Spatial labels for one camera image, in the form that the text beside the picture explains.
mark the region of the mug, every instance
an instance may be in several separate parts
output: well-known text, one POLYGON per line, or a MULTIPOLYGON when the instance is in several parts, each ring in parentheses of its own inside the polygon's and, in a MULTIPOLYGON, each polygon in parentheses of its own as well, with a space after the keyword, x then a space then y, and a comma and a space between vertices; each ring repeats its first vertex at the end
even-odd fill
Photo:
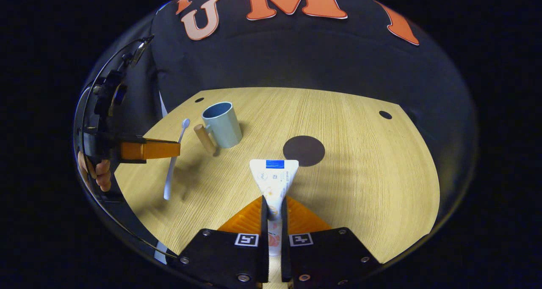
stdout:
POLYGON ((194 131, 205 149, 213 154, 215 146, 209 138, 209 134, 221 148, 232 148, 242 139, 241 128, 234 106, 230 102, 220 102, 207 107, 202 113, 203 125, 196 125, 194 131))

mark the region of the screw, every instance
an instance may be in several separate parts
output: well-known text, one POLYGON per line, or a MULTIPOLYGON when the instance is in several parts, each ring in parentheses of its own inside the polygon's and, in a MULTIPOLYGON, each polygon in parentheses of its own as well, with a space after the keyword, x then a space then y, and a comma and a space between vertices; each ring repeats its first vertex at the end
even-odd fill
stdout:
POLYGON ((308 274, 303 274, 299 277, 300 281, 308 281, 309 279, 310 279, 310 275, 308 274))
POLYGON ((250 276, 248 276, 246 274, 239 274, 238 275, 238 280, 242 281, 242 282, 247 282, 247 281, 250 281, 250 276))

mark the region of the light blue mug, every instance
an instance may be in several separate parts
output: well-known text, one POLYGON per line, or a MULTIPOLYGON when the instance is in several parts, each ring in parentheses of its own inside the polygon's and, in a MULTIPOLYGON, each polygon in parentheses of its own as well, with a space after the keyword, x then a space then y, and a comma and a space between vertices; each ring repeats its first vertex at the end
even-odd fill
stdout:
POLYGON ((220 102, 207 107, 202 113, 202 119, 205 132, 211 134, 221 148, 232 148, 241 141, 241 127, 232 103, 220 102))

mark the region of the blue label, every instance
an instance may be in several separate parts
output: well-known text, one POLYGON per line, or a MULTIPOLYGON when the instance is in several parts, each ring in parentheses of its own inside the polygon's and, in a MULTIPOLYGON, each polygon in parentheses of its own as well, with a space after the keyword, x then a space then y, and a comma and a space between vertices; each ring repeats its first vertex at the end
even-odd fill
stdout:
POLYGON ((265 160, 266 169, 283 169, 284 160, 265 160))

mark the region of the orange gripper base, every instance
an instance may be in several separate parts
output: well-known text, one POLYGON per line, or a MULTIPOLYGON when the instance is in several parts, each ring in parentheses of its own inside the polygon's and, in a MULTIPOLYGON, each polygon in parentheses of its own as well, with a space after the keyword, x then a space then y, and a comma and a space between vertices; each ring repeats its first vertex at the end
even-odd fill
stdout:
MULTIPOLYGON (((286 196, 288 206, 288 234, 329 230, 331 227, 316 214, 292 197, 286 196)), ((261 233, 262 197, 258 197, 218 228, 231 233, 261 233)))

